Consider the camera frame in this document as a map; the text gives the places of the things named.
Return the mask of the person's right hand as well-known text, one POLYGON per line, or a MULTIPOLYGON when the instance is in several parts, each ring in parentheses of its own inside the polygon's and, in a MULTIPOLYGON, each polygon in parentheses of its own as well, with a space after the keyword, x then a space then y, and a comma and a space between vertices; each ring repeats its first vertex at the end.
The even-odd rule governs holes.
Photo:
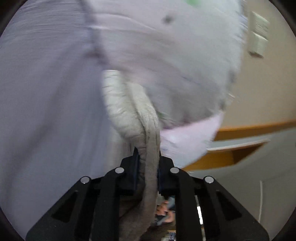
POLYGON ((157 226, 175 221, 175 211, 171 210, 171 208, 174 206, 175 201, 173 199, 165 200, 160 205, 158 205, 155 213, 157 226))

